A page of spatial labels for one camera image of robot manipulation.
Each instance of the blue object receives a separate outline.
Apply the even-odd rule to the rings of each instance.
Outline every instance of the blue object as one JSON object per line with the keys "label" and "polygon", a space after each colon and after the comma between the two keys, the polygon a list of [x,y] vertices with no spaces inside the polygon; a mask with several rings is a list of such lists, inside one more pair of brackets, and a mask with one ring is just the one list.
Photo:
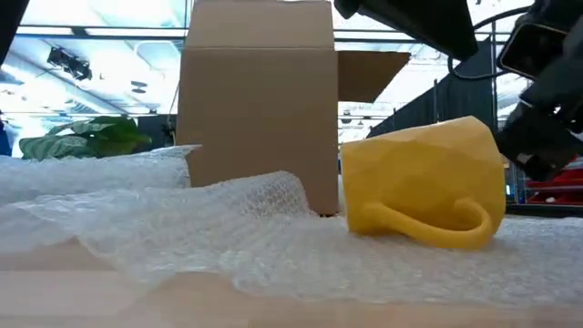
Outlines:
{"label": "blue object", "polygon": [[4,129],[4,124],[0,122],[0,156],[12,156],[12,147],[8,142],[8,134]]}

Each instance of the black cable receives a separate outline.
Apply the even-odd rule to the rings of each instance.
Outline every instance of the black cable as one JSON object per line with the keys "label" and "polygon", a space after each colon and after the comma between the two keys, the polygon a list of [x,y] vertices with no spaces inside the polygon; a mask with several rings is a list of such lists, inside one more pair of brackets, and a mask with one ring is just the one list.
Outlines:
{"label": "black cable", "polygon": [[[516,9],[511,9],[508,11],[505,11],[504,13],[500,13],[497,15],[493,15],[483,21],[481,21],[480,23],[474,25],[474,31],[488,25],[488,24],[492,24],[497,20],[503,19],[503,18],[508,18],[511,17],[513,15],[520,15],[520,14],[524,14],[528,11],[528,9],[530,8],[530,5],[527,6],[523,6],[523,7],[519,7]],[[490,78],[496,78],[496,77],[501,77],[504,74],[507,74],[509,72],[496,72],[496,73],[490,73],[490,74],[484,74],[481,76],[475,76],[475,77],[465,77],[462,75],[459,75],[459,73],[457,73],[454,69],[454,59],[452,57],[448,57],[447,58],[447,70],[449,71],[449,73],[451,75],[453,75],[454,77],[464,80],[464,81],[482,81],[482,80],[486,80],[486,79],[490,79]]]}

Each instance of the red object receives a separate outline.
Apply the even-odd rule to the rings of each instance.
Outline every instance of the red object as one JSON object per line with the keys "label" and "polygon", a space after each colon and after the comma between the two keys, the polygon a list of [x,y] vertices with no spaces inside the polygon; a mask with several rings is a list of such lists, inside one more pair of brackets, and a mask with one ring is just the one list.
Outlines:
{"label": "red object", "polygon": [[583,187],[583,169],[566,169],[560,172],[552,181],[529,181],[527,187],[532,189],[554,187]]}
{"label": "red object", "polygon": [[564,169],[552,181],[528,181],[526,185],[537,191],[528,204],[583,205],[583,169]]}

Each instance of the box flap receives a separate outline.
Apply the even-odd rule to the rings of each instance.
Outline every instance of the box flap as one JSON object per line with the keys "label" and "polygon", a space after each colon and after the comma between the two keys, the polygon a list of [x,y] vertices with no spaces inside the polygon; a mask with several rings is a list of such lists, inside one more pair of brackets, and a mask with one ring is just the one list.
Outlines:
{"label": "box flap", "polygon": [[194,5],[187,48],[334,48],[327,1],[202,1]]}
{"label": "box flap", "polygon": [[338,100],[372,103],[407,64],[411,54],[338,52]]}

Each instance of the mug handle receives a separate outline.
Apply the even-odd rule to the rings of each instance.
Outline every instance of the mug handle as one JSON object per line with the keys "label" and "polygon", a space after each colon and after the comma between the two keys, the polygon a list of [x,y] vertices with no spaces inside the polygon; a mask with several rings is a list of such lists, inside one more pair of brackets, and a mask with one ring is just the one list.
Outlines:
{"label": "mug handle", "polygon": [[493,234],[492,220],[484,208],[472,199],[464,198],[454,204],[454,212],[467,218],[478,218],[479,224],[469,231],[450,231],[415,220],[381,202],[363,206],[363,213],[391,231],[401,232],[415,240],[440,248],[479,249]]}

